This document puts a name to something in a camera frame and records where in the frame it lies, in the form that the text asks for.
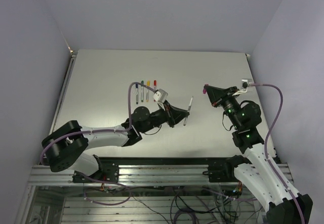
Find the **purple pen cap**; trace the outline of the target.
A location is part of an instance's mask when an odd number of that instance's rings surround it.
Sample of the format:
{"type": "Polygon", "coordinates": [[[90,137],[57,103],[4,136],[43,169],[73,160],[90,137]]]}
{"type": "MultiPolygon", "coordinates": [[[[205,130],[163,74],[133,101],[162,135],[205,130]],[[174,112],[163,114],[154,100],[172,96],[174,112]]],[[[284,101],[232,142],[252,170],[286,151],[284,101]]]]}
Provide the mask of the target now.
{"type": "Polygon", "coordinates": [[[207,93],[207,86],[209,86],[209,84],[205,84],[204,87],[203,87],[203,94],[206,94],[207,93]]]}

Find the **purple marker pen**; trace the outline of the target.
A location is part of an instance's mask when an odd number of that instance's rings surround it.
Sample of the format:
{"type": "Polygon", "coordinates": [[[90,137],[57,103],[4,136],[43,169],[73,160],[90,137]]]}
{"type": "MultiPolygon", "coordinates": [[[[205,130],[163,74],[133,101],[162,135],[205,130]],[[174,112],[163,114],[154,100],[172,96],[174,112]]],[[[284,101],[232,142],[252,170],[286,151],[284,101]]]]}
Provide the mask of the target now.
{"type": "Polygon", "coordinates": [[[187,113],[188,113],[188,115],[187,115],[186,118],[184,119],[183,126],[186,126],[186,125],[187,125],[187,121],[188,121],[188,117],[189,117],[189,115],[190,115],[190,111],[191,111],[192,103],[193,103],[193,96],[192,96],[191,99],[190,99],[190,102],[189,102],[189,105],[188,105],[188,109],[187,109],[187,113]]]}

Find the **red marker pen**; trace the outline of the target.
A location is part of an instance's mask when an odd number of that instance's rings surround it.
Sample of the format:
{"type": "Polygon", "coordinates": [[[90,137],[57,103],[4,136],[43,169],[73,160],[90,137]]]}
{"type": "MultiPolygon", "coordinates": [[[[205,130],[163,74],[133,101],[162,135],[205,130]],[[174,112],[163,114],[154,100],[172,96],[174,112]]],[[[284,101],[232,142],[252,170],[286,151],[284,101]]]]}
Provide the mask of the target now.
{"type": "Polygon", "coordinates": [[[156,86],[153,85],[153,89],[154,89],[154,92],[153,92],[153,101],[156,102],[155,101],[155,92],[157,90],[157,85],[156,86]]]}

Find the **yellow marker pen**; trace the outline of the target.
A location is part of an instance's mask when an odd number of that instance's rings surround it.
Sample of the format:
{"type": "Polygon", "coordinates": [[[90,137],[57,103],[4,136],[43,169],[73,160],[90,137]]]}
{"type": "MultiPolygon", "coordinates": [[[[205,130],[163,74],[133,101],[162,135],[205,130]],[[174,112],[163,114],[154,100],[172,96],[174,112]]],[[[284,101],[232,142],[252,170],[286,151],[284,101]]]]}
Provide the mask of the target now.
{"type": "Polygon", "coordinates": [[[147,86],[147,90],[146,90],[146,102],[149,102],[149,90],[150,87],[147,86]]]}

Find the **green marker pen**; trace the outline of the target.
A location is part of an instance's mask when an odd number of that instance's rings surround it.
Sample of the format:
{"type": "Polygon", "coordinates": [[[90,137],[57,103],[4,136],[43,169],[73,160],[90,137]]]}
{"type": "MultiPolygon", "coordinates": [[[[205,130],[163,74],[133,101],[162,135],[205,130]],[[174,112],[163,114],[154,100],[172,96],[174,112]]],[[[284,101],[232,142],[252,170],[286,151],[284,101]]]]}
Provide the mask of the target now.
{"type": "Polygon", "coordinates": [[[141,86],[141,102],[144,102],[144,86],[141,86]]]}

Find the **blue marker pen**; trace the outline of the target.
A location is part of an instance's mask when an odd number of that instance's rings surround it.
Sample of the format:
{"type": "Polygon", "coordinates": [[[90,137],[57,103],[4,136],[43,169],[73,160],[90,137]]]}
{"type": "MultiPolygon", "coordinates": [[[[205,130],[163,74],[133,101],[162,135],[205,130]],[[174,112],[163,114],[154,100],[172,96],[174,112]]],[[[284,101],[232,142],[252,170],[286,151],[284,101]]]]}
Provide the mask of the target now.
{"type": "Polygon", "coordinates": [[[135,87],[135,92],[136,92],[136,105],[139,104],[139,86],[138,88],[135,87]]]}

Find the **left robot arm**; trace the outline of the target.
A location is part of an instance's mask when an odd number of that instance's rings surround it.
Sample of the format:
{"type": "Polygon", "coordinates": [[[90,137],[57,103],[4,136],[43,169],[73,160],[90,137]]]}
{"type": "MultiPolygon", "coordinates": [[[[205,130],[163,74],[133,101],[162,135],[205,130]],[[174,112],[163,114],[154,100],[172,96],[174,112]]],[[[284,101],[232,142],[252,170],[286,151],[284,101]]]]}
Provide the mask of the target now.
{"type": "Polygon", "coordinates": [[[98,182],[103,177],[99,157],[87,154],[87,150],[132,146],[142,140],[142,134],[162,124],[173,128],[190,115],[189,110],[174,107],[167,101],[158,107],[152,113],[144,106],[137,107],[124,123],[115,127],[89,128],[76,120],[67,122],[42,141],[50,170],[71,169],[85,174],[92,182],[98,182]]]}

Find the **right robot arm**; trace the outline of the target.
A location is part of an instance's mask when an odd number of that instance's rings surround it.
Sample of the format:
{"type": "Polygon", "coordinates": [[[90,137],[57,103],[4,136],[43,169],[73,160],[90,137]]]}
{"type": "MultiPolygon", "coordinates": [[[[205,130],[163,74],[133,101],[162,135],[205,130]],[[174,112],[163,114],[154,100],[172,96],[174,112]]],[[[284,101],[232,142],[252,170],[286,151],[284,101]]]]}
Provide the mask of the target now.
{"type": "Polygon", "coordinates": [[[301,194],[286,178],[268,154],[267,139],[257,130],[262,122],[260,106],[250,100],[237,101],[252,83],[242,89],[204,85],[212,107],[222,107],[234,129],[232,139],[240,156],[227,160],[223,175],[228,181],[239,180],[254,195],[266,212],[269,223],[309,223],[313,201],[301,194]]]}

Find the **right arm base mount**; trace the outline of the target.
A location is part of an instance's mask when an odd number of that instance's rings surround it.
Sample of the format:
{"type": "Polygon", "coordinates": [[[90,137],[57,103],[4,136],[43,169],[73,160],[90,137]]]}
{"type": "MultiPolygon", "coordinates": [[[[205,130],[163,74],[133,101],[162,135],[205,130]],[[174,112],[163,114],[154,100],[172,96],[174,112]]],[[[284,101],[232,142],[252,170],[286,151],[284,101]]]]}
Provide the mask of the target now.
{"type": "Polygon", "coordinates": [[[237,182],[234,176],[234,158],[208,158],[207,170],[202,175],[207,176],[209,183],[237,182]]]}

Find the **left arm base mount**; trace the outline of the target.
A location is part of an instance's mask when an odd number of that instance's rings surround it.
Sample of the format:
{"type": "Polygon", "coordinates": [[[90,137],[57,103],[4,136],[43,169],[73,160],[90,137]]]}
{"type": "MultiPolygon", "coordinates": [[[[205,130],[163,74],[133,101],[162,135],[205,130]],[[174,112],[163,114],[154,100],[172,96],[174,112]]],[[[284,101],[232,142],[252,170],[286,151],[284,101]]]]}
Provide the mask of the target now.
{"type": "Polygon", "coordinates": [[[82,153],[68,169],[74,170],[72,177],[74,183],[118,182],[118,165],[107,158],[100,158],[97,155],[90,156],[82,153]]]}

